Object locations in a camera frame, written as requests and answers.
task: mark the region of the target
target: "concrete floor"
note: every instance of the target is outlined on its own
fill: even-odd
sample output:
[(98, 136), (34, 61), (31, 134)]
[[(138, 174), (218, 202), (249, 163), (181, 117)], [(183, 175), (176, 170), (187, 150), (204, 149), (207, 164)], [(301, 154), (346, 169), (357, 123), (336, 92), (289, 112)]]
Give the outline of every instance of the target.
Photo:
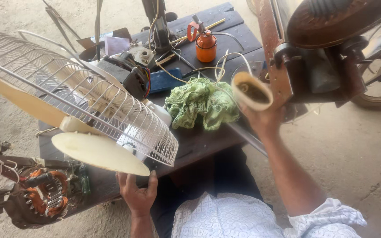
[[(166, 8), (183, 17), (223, 2), (225, 0), (166, 0)], [(49, 3), (80, 36), (93, 35), (95, 1), (50, 0)], [(232, 4), (260, 39), (257, 18), (246, 2), (233, 0)], [(16, 30), (24, 29), (65, 44), (44, 8), (44, 3), (36, 0), (0, 0), (0, 31), (15, 35)], [(101, 32), (128, 27), (130, 33), (137, 33), (147, 25), (140, 0), (104, 1)], [(54, 46), (43, 45), (63, 53)], [(38, 156), (38, 140), (34, 136), (37, 128), (34, 118), (0, 96), (0, 139), (13, 142), (10, 154)], [(381, 109), (369, 111), (352, 103), (336, 109), (334, 104), (325, 104), (319, 115), (312, 113), (301, 121), (283, 125), (281, 134), (295, 157), (330, 197), (362, 212), (368, 227), (357, 227), (359, 235), (381, 237)], [(244, 151), (263, 197), (273, 204), (279, 224), (286, 226), (286, 211), (275, 189), (267, 158), (250, 146)], [(125, 203), (118, 202), (108, 208), (91, 208), (38, 230), (19, 230), (3, 213), (0, 215), (0, 238), (128, 237), (129, 218)]]

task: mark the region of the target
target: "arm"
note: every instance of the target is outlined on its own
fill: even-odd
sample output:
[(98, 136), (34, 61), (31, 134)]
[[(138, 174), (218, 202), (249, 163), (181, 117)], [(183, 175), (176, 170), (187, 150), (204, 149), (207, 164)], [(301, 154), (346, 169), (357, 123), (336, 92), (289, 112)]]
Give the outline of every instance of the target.
[(132, 213), (131, 238), (152, 238), (151, 214), (149, 210), (157, 196), (158, 179), (155, 171), (151, 172), (148, 188), (136, 186), (136, 176), (116, 173), (120, 193)]
[(284, 108), (254, 112), (242, 106), (242, 112), (267, 150), (274, 181), (288, 214), (309, 214), (324, 203), (325, 193), (293, 158), (280, 138)]

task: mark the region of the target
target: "white wire fan guard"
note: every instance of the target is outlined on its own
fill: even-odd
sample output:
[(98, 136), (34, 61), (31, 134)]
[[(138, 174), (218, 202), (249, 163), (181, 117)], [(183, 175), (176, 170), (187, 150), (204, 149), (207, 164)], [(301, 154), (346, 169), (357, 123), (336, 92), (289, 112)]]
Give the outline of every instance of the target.
[(0, 78), (18, 89), (74, 116), (109, 138), (174, 166), (178, 142), (168, 126), (121, 85), (77, 62), (24, 39), (0, 33)]

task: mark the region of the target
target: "copper winding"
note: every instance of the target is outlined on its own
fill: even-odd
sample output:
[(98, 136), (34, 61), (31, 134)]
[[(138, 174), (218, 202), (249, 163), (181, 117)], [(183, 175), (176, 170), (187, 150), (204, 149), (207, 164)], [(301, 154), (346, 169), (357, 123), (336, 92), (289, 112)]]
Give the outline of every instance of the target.
[[(44, 169), (35, 170), (30, 174), (29, 177), (37, 177), (44, 173)], [(67, 176), (61, 172), (58, 171), (50, 171), (51, 175), (58, 179), (61, 182), (62, 190), (61, 193), (65, 194), (67, 192)], [(38, 188), (42, 192), (42, 195), (46, 197), (47, 199), (50, 198), (49, 191), (47, 190), (45, 184), (38, 185)], [(38, 193), (38, 190), (36, 188), (28, 188), (26, 189), (29, 192), (29, 198), (32, 201), (32, 204), (35, 208), (35, 211), (39, 212), (40, 214), (45, 214), (45, 210), (47, 209), (47, 204), (41, 199), (40, 194)], [(56, 214), (59, 214), (64, 208), (67, 206), (68, 199), (65, 196), (61, 197), (60, 204), (58, 204), (54, 208), (48, 209), (48, 216), (53, 216)]]

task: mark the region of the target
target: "hand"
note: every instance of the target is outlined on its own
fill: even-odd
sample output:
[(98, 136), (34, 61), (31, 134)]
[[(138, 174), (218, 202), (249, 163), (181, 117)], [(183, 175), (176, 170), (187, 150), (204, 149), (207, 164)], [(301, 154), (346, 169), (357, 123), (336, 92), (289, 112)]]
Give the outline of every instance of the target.
[(136, 176), (130, 174), (116, 173), (120, 185), (120, 193), (132, 212), (132, 217), (149, 216), (149, 210), (157, 196), (158, 179), (155, 170), (151, 172), (148, 188), (136, 186)]
[(252, 129), (262, 141), (278, 136), (278, 130), (284, 118), (284, 107), (279, 109), (268, 108), (265, 111), (253, 111), (246, 105), (241, 104), (241, 110), (248, 118)]

